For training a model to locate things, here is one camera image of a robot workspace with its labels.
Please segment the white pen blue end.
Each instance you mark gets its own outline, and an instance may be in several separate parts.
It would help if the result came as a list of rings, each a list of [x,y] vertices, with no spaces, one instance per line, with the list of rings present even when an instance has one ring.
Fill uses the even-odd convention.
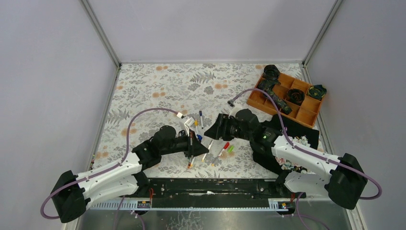
[[[211,146],[212,146],[212,144],[213,144],[213,139],[210,141],[210,143],[208,144],[208,146],[207,146],[207,149],[208,149],[208,151],[203,155],[203,157],[202,157],[202,162],[204,162],[204,160],[205,160],[205,158],[206,158],[206,155],[210,152],[210,148],[211,148]]]

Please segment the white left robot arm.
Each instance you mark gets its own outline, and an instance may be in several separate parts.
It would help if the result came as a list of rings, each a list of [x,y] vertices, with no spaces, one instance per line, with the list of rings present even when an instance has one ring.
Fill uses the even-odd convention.
[[[195,157],[209,152],[193,130],[179,135],[171,126],[162,126],[150,139],[134,147],[127,156],[95,170],[62,173],[52,189],[57,219],[71,222],[91,206],[118,196],[147,191],[144,170],[161,162],[162,156],[183,152]]]

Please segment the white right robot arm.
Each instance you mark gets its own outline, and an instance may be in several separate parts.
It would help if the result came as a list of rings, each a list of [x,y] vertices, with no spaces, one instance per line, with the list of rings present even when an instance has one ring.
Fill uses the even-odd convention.
[[[367,179],[356,157],[325,154],[291,141],[274,122],[260,122],[249,109],[219,114],[204,135],[212,139],[247,140],[253,160],[278,175],[277,183],[292,193],[327,196],[335,204],[354,209]]]

